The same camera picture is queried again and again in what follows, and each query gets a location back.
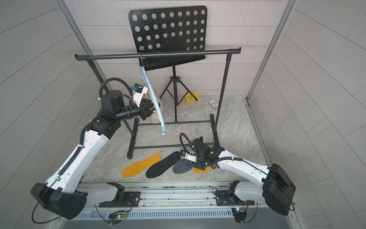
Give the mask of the light blue clip hanger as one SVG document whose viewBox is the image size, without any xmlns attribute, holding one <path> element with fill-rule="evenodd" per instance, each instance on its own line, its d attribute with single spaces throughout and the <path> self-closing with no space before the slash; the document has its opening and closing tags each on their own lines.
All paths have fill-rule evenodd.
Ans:
<svg viewBox="0 0 366 229">
<path fill-rule="evenodd" d="M 154 103 L 155 112 L 157 113 L 157 118 L 160 121 L 161 129 L 166 128 L 165 127 L 165 122 L 164 122 L 164 119 L 163 119 L 163 115 L 162 115 L 162 112 L 161 112 L 161 109 L 160 109 L 159 102 L 158 102 L 157 97 L 155 95 L 155 92 L 154 92 L 153 86 L 150 82 L 150 79 L 148 77 L 148 74 L 147 74 L 147 72 L 144 68 L 143 58 L 142 58 L 141 53 L 139 53 L 139 58 L 140 58 L 141 64 L 142 64 L 142 66 L 140 67 L 140 74 L 141 74 L 142 80 L 145 83 L 145 85 L 147 85 L 147 87 L 148 87 L 148 91 L 151 95 L 152 102 Z"/>
</svg>

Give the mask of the grey dark-edged insole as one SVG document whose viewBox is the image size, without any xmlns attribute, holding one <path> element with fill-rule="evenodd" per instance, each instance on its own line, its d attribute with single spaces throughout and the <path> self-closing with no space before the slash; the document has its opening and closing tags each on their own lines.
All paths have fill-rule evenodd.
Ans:
<svg viewBox="0 0 366 229">
<path fill-rule="evenodd" d="M 193 168 L 193 162 L 182 158 L 173 166 L 173 173 L 183 174 L 191 171 Z"/>
</svg>

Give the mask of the yellow insole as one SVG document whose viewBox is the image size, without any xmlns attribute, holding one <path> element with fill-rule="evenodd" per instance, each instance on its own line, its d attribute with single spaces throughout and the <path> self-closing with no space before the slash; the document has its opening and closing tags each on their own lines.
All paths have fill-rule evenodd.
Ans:
<svg viewBox="0 0 366 229">
<path fill-rule="evenodd" d="M 127 167 L 125 167 L 122 172 L 122 177 L 135 177 L 142 173 L 145 169 L 149 168 L 150 166 L 158 163 L 161 160 L 160 154 L 153 154 L 152 156 L 138 162 L 134 162 Z"/>
</svg>

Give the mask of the white black insole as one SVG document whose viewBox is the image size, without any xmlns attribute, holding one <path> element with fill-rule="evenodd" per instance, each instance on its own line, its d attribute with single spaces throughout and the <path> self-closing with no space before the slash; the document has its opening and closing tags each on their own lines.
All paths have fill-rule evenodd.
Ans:
<svg viewBox="0 0 366 229">
<path fill-rule="evenodd" d="M 181 159 L 180 152 L 176 151 L 164 158 L 163 160 L 153 164 L 146 172 L 147 178 L 156 178 L 161 176 L 170 167 L 175 165 Z"/>
</svg>

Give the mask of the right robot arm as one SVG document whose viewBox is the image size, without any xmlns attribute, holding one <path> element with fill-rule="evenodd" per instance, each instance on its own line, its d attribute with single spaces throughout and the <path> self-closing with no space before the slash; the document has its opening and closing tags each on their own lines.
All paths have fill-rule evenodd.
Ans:
<svg viewBox="0 0 366 229">
<path fill-rule="evenodd" d="M 200 138 L 191 141 L 184 133 L 179 135 L 179 140 L 184 149 L 183 158 L 196 163 L 200 170 L 214 167 L 233 172 L 257 186 L 253 194 L 255 201 L 263 200 L 273 211 L 284 216 L 295 210 L 296 186 L 280 165 L 260 165 L 240 158 L 220 145 L 210 147 Z"/>
</svg>

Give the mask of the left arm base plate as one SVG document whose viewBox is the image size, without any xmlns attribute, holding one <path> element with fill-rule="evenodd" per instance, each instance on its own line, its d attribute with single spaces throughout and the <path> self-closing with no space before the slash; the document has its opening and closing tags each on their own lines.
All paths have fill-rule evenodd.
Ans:
<svg viewBox="0 0 366 229">
<path fill-rule="evenodd" d="M 118 194 L 117 197 L 109 202 L 99 204 L 100 208 L 129 208 L 138 207 L 141 192 L 124 192 L 124 196 Z"/>
</svg>

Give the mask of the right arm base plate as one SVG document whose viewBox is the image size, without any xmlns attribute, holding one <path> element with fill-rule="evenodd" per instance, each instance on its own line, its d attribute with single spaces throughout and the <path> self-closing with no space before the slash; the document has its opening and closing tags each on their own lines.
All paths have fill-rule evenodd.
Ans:
<svg viewBox="0 0 366 229">
<path fill-rule="evenodd" d="M 212 191 L 215 195 L 217 206 L 254 206 L 255 202 L 252 200 L 240 200 L 234 194 L 229 195 L 226 190 Z"/>
</svg>

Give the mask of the grey yellow-edged insole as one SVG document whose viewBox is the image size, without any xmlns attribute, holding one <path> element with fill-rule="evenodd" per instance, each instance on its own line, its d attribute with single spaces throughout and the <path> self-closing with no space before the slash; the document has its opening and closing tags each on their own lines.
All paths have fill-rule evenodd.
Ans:
<svg viewBox="0 0 366 229">
<path fill-rule="evenodd" d="M 208 167 L 208 168 L 205 168 L 205 169 L 197 169 L 197 168 L 193 168 L 193 172 L 196 173 L 196 174 L 204 174 L 204 173 L 207 173 L 209 171 L 212 170 L 212 167 Z"/>
</svg>

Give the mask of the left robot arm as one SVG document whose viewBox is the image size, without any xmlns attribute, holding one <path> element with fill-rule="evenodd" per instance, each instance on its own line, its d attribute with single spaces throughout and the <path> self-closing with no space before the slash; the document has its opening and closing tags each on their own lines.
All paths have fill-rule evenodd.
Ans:
<svg viewBox="0 0 366 229">
<path fill-rule="evenodd" d="M 122 122 L 151 116 L 157 103 L 144 97 L 154 95 L 148 80 L 130 87 L 120 78 L 105 80 L 99 88 L 102 108 L 80 134 L 77 147 L 45 183 L 36 183 L 31 194 L 42 207 L 65 219 L 75 218 L 84 208 L 100 203 L 111 207 L 126 203 L 124 186 L 108 182 L 98 188 L 78 189 L 86 169 Z"/>
</svg>

